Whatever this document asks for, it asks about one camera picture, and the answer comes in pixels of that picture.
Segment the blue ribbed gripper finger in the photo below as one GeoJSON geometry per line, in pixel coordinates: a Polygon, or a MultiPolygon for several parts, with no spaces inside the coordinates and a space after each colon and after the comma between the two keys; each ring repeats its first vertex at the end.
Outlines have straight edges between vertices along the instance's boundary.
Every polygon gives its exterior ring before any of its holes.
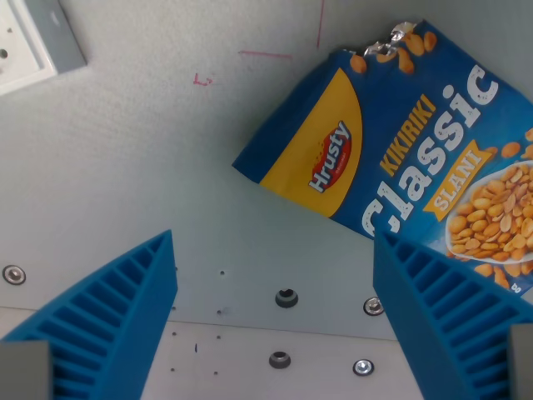
{"type": "Polygon", "coordinates": [[[177,295],[171,231],[91,273],[2,338],[44,342],[55,399],[138,399],[177,295]]]}
{"type": "Polygon", "coordinates": [[[509,331],[530,303],[390,232],[375,236],[373,287],[423,398],[511,398],[509,331]]]}

